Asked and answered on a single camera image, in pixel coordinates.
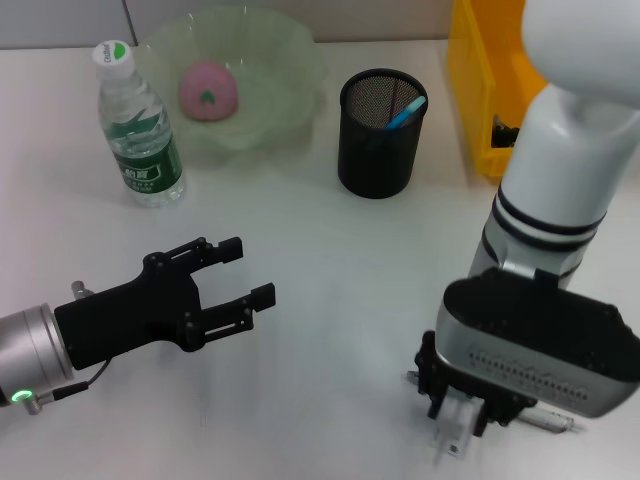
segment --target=yellow plastic crate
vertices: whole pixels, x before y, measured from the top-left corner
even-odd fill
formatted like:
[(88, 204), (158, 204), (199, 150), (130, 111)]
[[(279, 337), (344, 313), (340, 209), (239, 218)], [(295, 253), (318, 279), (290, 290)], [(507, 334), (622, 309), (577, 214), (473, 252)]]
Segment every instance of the yellow plastic crate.
[(504, 174), (513, 148), (492, 148), (493, 118), (519, 127), (546, 85), (529, 62), (520, 24), (524, 0), (456, 0), (447, 68), (476, 171)]

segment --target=black mesh pen holder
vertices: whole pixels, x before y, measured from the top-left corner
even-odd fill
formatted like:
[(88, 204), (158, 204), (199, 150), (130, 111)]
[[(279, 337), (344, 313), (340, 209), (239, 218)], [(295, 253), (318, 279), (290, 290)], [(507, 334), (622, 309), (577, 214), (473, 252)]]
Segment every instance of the black mesh pen holder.
[(385, 127), (427, 91), (415, 78), (378, 68), (351, 78), (340, 93), (338, 176), (351, 192), (388, 198), (409, 183), (428, 101), (400, 127)]

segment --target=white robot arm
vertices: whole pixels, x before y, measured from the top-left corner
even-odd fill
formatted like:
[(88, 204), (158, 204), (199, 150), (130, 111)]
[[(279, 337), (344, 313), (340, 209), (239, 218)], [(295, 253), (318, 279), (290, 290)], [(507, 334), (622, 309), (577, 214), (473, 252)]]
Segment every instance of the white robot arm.
[(438, 417), (508, 425), (538, 400), (598, 417), (640, 385), (640, 340), (618, 310), (566, 292), (640, 141), (640, 2), (529, 0), (527, 53), (549, 85), (529, 106), (470, 278), (447, 288), (416, 356)]

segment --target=black stripe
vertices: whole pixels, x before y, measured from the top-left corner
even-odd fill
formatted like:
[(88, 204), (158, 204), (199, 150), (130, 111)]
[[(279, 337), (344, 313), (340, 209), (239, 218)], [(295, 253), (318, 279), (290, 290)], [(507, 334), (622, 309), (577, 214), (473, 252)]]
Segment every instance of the black stripe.
[(484, 247), (484, 251), (487, 252), (487, 255), (491, 257), (491, 260), (493, 260), (497, 264), (500, 264), (500, 261), (498, 260), (498, 255), (496, 255), (496, 251), (493, 249), (493, 247), (489, 243), (489, 239), (487, 238), (487, 234), (485, 233), (484, 228), (482, 229), (482, 238), (480, 239), (480, 242)]
[(500, 199), (500, 204), (502, 205), (502, 207), (513, 218), (516, 218), (522, 223), (526, 223), (530, 227), (533, 227), (537, 230), (542, 230), (548, 233), (555, 233), (558, 235), (581, 235), (583, 233), (587, 233), (600, 225), (600, 222), (602, 222), (602, 220), (604, 220), (604, 217), (606, 216), (606, 214), (603, 215), (600, 220), (592, 223), (591, 225), (585, 225), (582, 227), (562, 227), (560, 225), (552, 225), (551, 223), (541, 222), (540, 220), (536, 220), (535, 218), (530, 217), (526, 213), (518, 210), (512, 203), (509, 202), (509, 200), (507, 200), (507, 197), (502, 191), (502, 185), (500, 185), (500, 188), (498, 188), (498, 198)]
[(576, 266), (575, 266), (575, 267), (573, 267), (572, 269), (567, 270), (567, 271), (566, 271), (566, 272), (564, 272), (562, 275), (560, 275), (560, 279), (567, 278), (569, 275), (571, 275), (572, 273), (574, 273), (574, 272), (578, 269), (578, 267), (579, 267), (580, 265), (582, 265), (582, 261), (580, 261), (580, 263), (578, 263), (578, 265), (576, 265)]
[(567, 242), (567, 243), (549, 242), (547, 240), (541, 240), (539, 238), (531, 237), (526, 233), (521, 232), (520, 230), (515, 228), (513, 225), (511, 225), (498, 211), (495, 198), (493, 199), (493, 205), (491, 205), (491, 213), (493, 214), (493, 218), (496, 219), (496, 222), (498, 222), (498, 225), (500, 225), (505, 232), (507, 232), (512, 237), (517, 238), (522, 243), (525, 243), (539, 250), (547, 250), (549, 252), (573, 252), (579, 249), (580, 247), (587, 245), (591, 241), (591, 239), (595, 236), (595, 233), (594, 233), (586, 240), (581, 240), (579, 242)]
[(9, 400), (7, 400), (7, 397), (4, 396), (4, 393), (0, 388), (0, 407), (8, 407), (9, 405), (10, 405)]

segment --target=white bottle cap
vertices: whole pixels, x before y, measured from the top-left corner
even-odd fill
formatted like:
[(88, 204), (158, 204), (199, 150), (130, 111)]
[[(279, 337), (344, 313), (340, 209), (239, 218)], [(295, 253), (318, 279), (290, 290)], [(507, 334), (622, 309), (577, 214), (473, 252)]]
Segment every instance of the white bottle cap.
[(120, 40), (102, 42), (93, 49), (92, 57), (100, 80), (121, 80), (136, 71), (131, 47)]

